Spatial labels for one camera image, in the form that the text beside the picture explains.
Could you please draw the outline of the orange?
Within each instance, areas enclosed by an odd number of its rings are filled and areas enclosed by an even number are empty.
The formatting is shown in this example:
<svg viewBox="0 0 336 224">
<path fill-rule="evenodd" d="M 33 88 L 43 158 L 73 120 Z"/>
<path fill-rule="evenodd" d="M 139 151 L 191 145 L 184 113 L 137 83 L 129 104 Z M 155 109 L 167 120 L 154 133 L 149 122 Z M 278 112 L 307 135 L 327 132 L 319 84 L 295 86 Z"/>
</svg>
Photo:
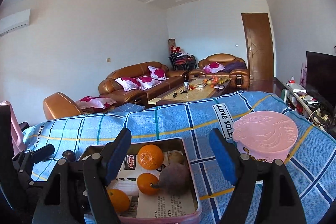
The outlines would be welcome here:
<svg viewBox="0 0 336 224">
<path fill-rule="evenodd" d="M 159 179 L 151 173 L 142 173 L 137 178 L 139 191 L 148 196 L 153 196 L 159 192 L 159 189 L 152 187 L 157 182 L 159 182 Z"/>
<path fill-rule="evenodd" d="M 140 148 L 137 154 L 137 159 L 139 165 L 144 169 L 156 170 L 162 165 L 164 154 L 158 146 L 148 144 Z"/>
<path fill-rule="evenodd" d="M 122 214 L 130 208 L 130 199 L 119 189 L 108 189 L 108 196 L 117 214 Z"/>
</svg>

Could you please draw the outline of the purple passion fruit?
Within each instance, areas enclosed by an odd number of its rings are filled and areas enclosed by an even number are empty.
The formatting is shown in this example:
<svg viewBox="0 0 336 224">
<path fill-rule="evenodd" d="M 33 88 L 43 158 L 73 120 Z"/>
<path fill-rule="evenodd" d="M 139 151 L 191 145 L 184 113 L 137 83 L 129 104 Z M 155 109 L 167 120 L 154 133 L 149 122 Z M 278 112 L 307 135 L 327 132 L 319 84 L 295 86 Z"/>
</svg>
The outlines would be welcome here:
<svg viewBox="0 0 336 224">
<path fill-rule="evenodd" d="M 185 165 L 174 162 L 162 170 L 158 182 L 151 183 L 150 187 L 171 195 L 184 194 L 190 187 L 190 178 L 190 170 Z"/>
</svg>

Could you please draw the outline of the small tan longan fruit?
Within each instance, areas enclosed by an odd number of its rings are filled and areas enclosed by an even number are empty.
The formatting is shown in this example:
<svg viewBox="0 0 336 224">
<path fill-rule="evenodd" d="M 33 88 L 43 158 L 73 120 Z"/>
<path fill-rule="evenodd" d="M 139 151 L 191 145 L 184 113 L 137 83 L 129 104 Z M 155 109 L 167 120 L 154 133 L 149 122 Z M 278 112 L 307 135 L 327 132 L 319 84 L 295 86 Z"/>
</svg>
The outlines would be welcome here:
<svg viewBox="0 0 336 224">
<path fill-rule="evenodd" d="M 168 155 L 168 162 L 169 164 L 177 163 L 184 165 L 185 163 L 185 157 L 183 154 L 179 152 L 172 152 Z"/>
</svg>

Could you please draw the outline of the pink plastic pitcher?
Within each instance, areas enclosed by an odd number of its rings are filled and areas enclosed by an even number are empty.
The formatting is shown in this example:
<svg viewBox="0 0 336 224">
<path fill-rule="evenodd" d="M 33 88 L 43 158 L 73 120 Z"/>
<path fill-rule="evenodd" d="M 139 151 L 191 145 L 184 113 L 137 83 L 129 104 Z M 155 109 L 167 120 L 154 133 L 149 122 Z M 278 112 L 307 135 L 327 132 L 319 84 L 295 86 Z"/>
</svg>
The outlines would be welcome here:
<svg viewBox="0 0 336 224">
<path fill-rule="evenodd" d="M 25 143 L 23 142 L 23 133 L 15 116 L 11 103 L 9 101 L 3 101 L 1 102 L 1 106 L 10 107 L 11 137 L 12 137 L 14 156 L 16 156 L 21 151 L 26 150 Z"/>
</svg>

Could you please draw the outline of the dark red date left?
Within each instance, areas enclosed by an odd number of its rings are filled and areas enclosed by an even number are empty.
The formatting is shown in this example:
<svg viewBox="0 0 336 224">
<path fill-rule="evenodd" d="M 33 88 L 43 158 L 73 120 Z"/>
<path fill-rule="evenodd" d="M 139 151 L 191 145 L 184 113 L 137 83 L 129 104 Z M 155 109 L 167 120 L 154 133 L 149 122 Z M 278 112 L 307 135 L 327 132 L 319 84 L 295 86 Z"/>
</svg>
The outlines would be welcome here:
<svg viewBox="0 0 336 224">
<path fill-rule="evenodd" d="M 74 162 L 76 160 L 76 155 L 74 151 L 66 150 L 62 153 L 62 157 L 67 159 L 69 162 Z"/>
</svg>

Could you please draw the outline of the blue plaid table cloth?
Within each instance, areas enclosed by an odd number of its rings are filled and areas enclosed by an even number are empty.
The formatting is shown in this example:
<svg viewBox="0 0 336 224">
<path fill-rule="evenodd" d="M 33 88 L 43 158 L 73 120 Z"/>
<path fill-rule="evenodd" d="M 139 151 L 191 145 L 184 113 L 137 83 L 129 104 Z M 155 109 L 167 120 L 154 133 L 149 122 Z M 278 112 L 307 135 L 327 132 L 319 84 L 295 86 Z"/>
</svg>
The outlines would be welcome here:
<svg viewBox="0 0 336 224">
<path fill-rule="evenodd" d="M 182 138 L 201 198 L 201 223 L 218 223 L 232 194 L 209 145 L 213 128 L 233 132 L 233 123 L 256 111 L 275 111 L 291 118 L 298 139 L 286 167 L 300 197 L 307 223 L 318 223 L 335 200 L 335 140 L 306 118 L 290 110 L 275 94 L 235 92 L 214 99 L 133 111 L 129 107 L 108 114 L 87 114 L 45 121 L 24 131 L 29 150 L 47 144 L 55 153 L 33 168 L 33 179 L 47 180 L 62 153 L 80 156 L 90 145 L 113 141 L 122 128 L 133 142 Z"/>
</svg>

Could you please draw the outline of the printed paper sheet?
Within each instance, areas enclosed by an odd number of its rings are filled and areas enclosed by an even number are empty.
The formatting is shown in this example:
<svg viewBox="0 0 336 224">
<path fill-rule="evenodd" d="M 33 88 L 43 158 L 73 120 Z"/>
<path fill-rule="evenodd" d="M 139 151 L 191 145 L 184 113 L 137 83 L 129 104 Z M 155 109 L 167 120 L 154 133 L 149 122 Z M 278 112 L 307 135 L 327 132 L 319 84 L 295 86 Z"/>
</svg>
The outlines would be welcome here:
<svg viewBox="0 0 336 224">
<path fill-rule="evenodd" d="M 157 178 L 161 171 L 169 165 L 168 155 L 172 152 L 164 152 L 164 161 L 159 169 L 146 170 L 139 165 L 137 155 L 126 155 L 120 171 L 115 180 L 108 186 L 109 189 L 119 189 L 126 193 L 130 199 L 130 208 L 120 214 L 130 218 L 166 218 L 180 217 L 192 214 L 197 210 L 197 203 L 194 201 L 193 192 L 188 189 L 182 195 L 170 195 L 163 190 L 153 196 L 141 193 L 137 186 L 137 178 L 142 173 L 151 173 Z"/>
</svg>

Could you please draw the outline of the white tv stand shelf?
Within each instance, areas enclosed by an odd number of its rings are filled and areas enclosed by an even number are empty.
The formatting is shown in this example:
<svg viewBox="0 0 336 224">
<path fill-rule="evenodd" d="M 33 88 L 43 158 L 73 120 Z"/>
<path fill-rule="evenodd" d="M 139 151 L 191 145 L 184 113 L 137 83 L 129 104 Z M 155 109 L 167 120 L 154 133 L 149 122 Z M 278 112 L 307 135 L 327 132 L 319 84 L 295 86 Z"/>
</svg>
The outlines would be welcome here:
<svg viewBox="0 0 336 224">
<path fill-rule="evenodd" d="M 283 101 L 316 127 L 331 134 L 335 129 L 335 117 L 328 107 L 317 98 L 307 94 L 299 84 L 285 83 L 282 90 Z"/>
</svg>

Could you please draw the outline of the brown leather three-seat sofa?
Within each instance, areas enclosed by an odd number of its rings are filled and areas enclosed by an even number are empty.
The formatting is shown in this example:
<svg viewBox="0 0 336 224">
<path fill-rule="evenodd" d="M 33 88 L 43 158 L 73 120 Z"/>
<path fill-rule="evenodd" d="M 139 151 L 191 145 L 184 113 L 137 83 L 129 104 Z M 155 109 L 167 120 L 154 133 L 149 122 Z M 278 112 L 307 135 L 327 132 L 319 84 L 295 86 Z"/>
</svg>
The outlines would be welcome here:
<svg viewBox="0 0 336 224">
<path fill-rule="evenodd" d="M 150 61 L 120 68 L 109 74 L 98 86 L 101 97 L 111 98 L 119 105 L 147 104 L 149 100 L 181 86 L 187 71 L 171 71 L 160 62 Z"/>
</svg>

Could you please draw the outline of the fruit pile on coffee table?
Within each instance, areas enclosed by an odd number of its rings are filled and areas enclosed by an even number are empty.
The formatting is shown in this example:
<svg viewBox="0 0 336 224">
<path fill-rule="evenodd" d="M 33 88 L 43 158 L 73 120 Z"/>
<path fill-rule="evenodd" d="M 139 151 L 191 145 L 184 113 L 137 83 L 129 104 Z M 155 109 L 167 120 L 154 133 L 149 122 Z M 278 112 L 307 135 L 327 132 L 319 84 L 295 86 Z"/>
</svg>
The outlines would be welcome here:
<svg viewBox="0 0 336 224">
<path fill-rule="evenodd" d="M 229 77 L 218 77 L 218 76 L 214 76 L 211 78 L 205 78 L 202 83 L 204 83 L 205 85 L 208 85 L 212 88 L 216 87 L 216 86 L 223 86 L 226 82 L 230 81 L 231 79 Z"/>
</svg>

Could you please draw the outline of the wooden coffee table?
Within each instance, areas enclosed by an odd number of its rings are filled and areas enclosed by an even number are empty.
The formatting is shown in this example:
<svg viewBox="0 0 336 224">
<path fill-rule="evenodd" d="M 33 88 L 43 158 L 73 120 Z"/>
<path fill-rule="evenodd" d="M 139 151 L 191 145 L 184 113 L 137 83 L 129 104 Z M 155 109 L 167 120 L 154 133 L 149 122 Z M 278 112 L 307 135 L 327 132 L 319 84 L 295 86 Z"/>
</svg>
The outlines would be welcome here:
<svg viewBox="0 0 336 224">
<path fill-rule="evenodd" d="M 188 83 L 188 90 L 184 84 L 177 88 L 173 88 L 168 92 L 165 92 L 153 99 L 151 99 L 149 105 L 167 105 L 172 103 L 193 102 L 207 98 L 218 97 L 228 93 L 230 89 L 230 82 L 226 82 L 223 86 L 216 86 L 214 88 L 205 85 L 202 81 L 209 77 L 199 77 L 190 79 Z"/>
</svg>

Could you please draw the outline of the black television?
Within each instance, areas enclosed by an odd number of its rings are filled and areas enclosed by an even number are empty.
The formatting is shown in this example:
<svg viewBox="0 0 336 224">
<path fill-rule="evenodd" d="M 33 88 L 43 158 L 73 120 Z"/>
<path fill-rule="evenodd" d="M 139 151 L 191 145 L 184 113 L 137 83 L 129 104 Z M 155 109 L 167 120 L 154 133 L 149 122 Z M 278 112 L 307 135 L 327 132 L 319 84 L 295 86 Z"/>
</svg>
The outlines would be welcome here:
<svg viewBox="0 0 336 224">
<path fill-rule="evenodd" d="M 306 90 L 319 102 L 335 108 L 335 56 L 306 52 Z"/>
</svg>

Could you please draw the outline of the white pink flower cushion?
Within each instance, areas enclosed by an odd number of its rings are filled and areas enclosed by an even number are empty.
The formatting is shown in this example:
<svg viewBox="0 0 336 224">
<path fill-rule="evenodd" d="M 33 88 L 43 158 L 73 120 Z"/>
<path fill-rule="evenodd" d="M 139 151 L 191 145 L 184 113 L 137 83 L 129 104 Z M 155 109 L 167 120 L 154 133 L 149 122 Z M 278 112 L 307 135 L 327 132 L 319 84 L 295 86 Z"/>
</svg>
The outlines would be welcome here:
<svg viewBox="0 0 336 224">
<path fill-rule="evenodd" d="M 148 66 L 147 68 L 149 69 L 150 77 L 152 79 L 160 80 L 160 81 L 167 79 L 164 69 L 156 68 L 156 67 L 152 67 L 152 66 Z"/>
</svg>

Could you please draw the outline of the brown wooden door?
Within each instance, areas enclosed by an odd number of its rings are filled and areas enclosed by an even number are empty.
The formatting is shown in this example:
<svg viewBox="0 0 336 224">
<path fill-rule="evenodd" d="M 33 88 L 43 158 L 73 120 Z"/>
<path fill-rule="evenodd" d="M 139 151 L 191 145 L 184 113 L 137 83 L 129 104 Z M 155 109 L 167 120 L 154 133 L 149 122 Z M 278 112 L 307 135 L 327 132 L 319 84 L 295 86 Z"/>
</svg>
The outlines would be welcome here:
<svg viewBox="0 0 336 224">
<path fill-rule="evenodd" d="M 251 80 L 270 81 L 274 76 L 273 40 L 267 13 L 242 13 Z"/>
</svg>

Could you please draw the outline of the stacked dark chairs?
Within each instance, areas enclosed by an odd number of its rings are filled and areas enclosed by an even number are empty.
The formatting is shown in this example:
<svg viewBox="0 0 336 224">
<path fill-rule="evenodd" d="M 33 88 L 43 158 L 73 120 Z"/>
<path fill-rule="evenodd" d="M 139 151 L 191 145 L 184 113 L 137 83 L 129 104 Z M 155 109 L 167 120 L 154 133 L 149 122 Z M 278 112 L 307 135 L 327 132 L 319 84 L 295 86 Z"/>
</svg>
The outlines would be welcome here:
<svg viewBox="0 0 336 224">
<path fill-rule="evenodd" d="M 197 69 L 197 61 L 194 55 L 182 52 L 180 47 L 170 48 L 169 60 L 174 71 L 192 71 Z"/>
</svg>

